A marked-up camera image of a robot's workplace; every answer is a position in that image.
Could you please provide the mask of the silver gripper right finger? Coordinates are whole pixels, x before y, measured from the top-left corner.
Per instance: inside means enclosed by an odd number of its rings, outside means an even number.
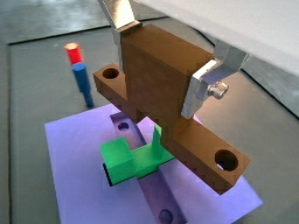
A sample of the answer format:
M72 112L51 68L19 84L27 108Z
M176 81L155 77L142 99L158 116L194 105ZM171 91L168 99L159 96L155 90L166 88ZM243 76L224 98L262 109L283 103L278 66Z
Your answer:
M214 59L191 76L182 105L182 116L184 118L194 116L203 102L211 96L218 100L223 98L230 89L223 79L239 71L248 59L246 52L220 40L216 43L212 56Z

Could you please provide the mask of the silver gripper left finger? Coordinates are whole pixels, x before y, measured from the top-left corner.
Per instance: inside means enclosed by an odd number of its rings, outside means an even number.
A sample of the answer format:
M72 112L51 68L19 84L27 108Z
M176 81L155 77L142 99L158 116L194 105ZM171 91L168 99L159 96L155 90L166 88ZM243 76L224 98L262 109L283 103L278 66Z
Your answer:
M97 0L100 8L112 27L113 40L117 48L119 66L123 66L121 37L134 32L143 24L136 21L128 0Z

